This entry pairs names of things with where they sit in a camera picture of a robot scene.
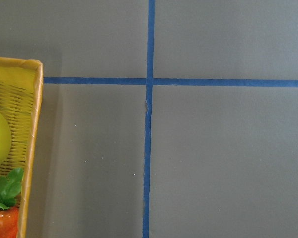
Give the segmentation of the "yellow plastic woven basket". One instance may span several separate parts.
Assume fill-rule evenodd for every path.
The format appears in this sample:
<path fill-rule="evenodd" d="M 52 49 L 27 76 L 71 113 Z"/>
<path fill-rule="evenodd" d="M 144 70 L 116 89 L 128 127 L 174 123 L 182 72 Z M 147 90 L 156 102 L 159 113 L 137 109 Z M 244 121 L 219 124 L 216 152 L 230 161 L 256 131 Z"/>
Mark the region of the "yellow plastic woven basket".
<path fill-rule="evenodd" d="M 43 65 L 40 61 L 0 57 L 0 112 L 12 133 L 12 147 L 0 165 L 0 177 L 5 177 L 14 168 L 24 169 L 21 192 L 16 197 L 19 209 L 15 217 L 17 238 L 26 236 L 43 82 Z"/>

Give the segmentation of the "toy carrot with leaves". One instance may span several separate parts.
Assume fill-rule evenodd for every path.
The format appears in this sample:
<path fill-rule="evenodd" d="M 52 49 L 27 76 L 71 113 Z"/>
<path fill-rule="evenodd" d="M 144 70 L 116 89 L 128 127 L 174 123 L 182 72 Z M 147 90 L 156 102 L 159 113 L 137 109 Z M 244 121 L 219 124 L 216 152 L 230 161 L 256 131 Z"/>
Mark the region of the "toy carrot with leaves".
<path fill-rule="evenodd" d="M 16 197 L 21 193 L 24 169 L 14 168 L 0 176 L 0 238 L 15 238 L 18 232 Z"/>

